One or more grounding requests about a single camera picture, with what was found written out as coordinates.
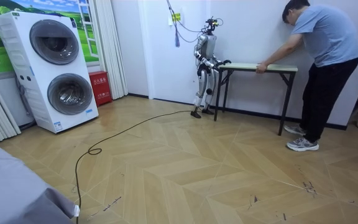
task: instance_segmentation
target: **man's arm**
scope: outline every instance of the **man's arm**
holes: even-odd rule
[[[294,50],[299,46],[302,42],[303,34],[293,34],[288,38],[287,42],[283,44],[272,56],[263,61],[260,65],[257,66],[257,73],[264,73],[268,67],[268,65],[283,59],[287,55],[294,52]]]

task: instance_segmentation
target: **table top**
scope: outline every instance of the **table top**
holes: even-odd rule
[[[223,68],[225,70],[233,69],[233,70],[256,70],[256,63],[227,63],[225,65],[219,66],[219,68]],[[271,64],[267,67],[266,72],[297,72],[298,67],[293,65],[275,65]]]

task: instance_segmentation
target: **black pants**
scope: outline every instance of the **black pants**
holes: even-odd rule
[[[317,67],[309,71],[309,81],[303,92],[300,127],[307,131],[310,142],[320,139],[336,100],[358,65],[358,58],[343,63]]]

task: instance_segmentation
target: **yellow tag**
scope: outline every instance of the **yellow tag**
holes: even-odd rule
[[[180,13],[175,13],[174,15],[172,15],[172,21],[173,22],[180,21]]]

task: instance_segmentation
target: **sneaker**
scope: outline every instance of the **sneaker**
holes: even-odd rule
[[[289,126],[286,125],[286,126],[284,126],[284,129],[286,131],[288,131],[289,133],[292,133],[292,134],[297,134],[297,135],[300,135],[300,136],[305,136],[306,135],[306,130],[302,129],[299,126],[289,127]]]
[[[305,152],[305,151],[317,151],[319,148],[318,141],[312,143],[305,138],[298,138],[295,141],[288,142],[287,147],[296,151],[296,152]]]

